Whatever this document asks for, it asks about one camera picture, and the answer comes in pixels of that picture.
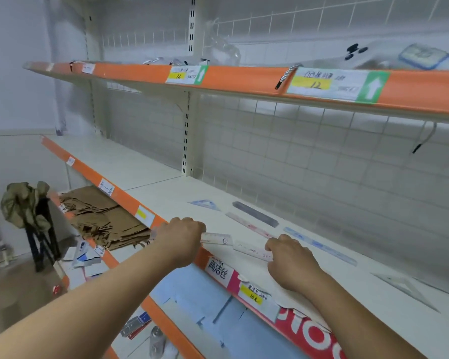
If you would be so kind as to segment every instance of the person's right arm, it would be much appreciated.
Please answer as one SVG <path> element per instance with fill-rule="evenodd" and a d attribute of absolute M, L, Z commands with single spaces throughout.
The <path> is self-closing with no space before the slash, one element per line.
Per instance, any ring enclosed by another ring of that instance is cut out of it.
<path fill-rule="evenodd" d="M 313 303 L 347 359 L 426 359 L 324 272 L 299 241 L 280 235 L 269 239 L 265 248 L 273 253 L 270 275 Z"/>

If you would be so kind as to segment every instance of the olive green fabric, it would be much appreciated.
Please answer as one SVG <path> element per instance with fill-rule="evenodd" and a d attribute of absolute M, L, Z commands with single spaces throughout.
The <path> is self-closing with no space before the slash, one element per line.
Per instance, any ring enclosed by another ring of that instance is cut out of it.
<path fill-rule="evenodd" d="M 5 220 L 17 228 L 25 228 L 27 223 L 38 231 L 47 232 L 50 223 L 43 215 L 36 215 L 35 209 L 49 189 L 50 186 L 43 181 L 39 181 L 36 188 L 27 182 L 8 184 L 0 202 Z"/>

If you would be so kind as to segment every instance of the floor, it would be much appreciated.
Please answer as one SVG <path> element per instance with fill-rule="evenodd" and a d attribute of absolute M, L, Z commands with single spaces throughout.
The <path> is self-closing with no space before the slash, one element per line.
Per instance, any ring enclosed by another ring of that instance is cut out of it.
<path fill-rule="evenodd" d="M 36 273 L 31 256 L 0 267 L 0 333 L 54 299 L 53 287 L 61 283 L 48 263 Z"/>

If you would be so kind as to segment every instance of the forearm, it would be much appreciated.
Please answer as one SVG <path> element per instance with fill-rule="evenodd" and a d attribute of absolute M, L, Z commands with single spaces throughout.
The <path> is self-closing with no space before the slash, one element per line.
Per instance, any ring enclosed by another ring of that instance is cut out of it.
<path fill-rule="evenodd" d="M 425 359 L 328 274 L 300 293 L 316 306 L 348 359 Z"/>
<path fill-rule="evenodd" d="M 139 251 L 3 332 L 0 358 L 101 358 L 139 304 L 172 270 L 158 248 L 153 244 Z"/>

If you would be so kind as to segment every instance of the person's left arm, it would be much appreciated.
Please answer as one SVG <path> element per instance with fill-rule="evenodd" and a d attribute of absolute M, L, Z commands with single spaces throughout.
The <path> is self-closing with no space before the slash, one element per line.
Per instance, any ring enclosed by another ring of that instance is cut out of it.
<path fill-rule="evenodd" d="M 151 245 L 1 333 L 0 359 L 101 358 L 156 284 L 193 262 L 205 231 L 173 218 Z"/>

